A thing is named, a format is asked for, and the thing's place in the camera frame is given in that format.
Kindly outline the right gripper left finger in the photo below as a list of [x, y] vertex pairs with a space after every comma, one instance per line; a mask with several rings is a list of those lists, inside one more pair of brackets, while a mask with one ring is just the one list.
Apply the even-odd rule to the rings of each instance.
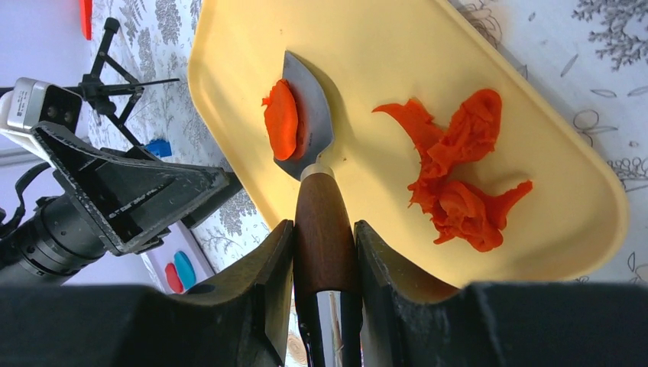
[[3, 366], [282, 366], [293, 222], [185, 294], [152, 287], [1, 289]]

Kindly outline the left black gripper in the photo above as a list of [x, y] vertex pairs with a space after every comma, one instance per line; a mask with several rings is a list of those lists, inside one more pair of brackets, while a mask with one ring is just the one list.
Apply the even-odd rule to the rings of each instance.
[[141, 147], [98, 150], [52, 122], [31, 134], [66, 194], [43, 198], [1, 240], [2, 285], [61, 285], [107, 251], [141, 254], [163, 244], [168, 226], [197, 226], [242, 189], [220, 167], [167, 163]]

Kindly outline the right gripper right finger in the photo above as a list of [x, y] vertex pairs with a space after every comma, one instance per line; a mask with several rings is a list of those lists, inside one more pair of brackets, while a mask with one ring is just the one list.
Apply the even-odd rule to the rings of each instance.
[[366, 366], [645, 366], [647, 288], [476, 282], [457, 289], [355, 224]]

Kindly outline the purple tray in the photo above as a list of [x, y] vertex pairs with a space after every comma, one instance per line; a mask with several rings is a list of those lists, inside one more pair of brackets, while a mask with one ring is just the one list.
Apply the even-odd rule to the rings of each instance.
[[140, 255], [152, 281], [165, 294], [183, 294], [215, 272], [192, 232], [181, 222], [163, 244]]

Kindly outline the metal dough scraper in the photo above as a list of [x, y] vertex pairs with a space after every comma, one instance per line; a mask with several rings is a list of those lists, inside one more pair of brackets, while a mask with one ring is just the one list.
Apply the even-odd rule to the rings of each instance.
[[293, 231], [293, 289], [309, 366], [360, 366], [358, 251], [345, 202], [322, 153], [335, 140], [326, 94], [311, 70], [285, 52], [282, 76], [303, 125], [300, 157], [279, 166], [300, 183]]

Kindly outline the red dough ball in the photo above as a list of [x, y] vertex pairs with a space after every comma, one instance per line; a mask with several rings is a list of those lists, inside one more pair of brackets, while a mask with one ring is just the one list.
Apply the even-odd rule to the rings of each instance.
[[264, 125], [274, 158], [288, 161], [301, 155], [303, 123], [298, 105], [287, 79], [278, 80], [261, 100], [264, 107]]

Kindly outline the yellow tray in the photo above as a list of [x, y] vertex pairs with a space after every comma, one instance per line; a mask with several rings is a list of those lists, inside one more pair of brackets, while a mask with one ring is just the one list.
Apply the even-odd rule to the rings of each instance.
[[[403, 257], [455, 287], [471, 281], [571, 280], [610, 261], [628, 201], [609, 166], [445, 1], [204, 1], [188, 62], [193, 103], [269, 226], [293, 217], [299, 184], [273, 161], [261, 100], [295, 53], [319, 78], [335, 141], [322, 159], [351, 221], [365, 220]], [[504, 243], [480, 253], [436, 230], [407, 186], [418, 155], [374, 111], [415, 97], [445, 126], [473, 92], [503, 101], [493, 153], [454, 175], [498, 194], [531, 180]]]

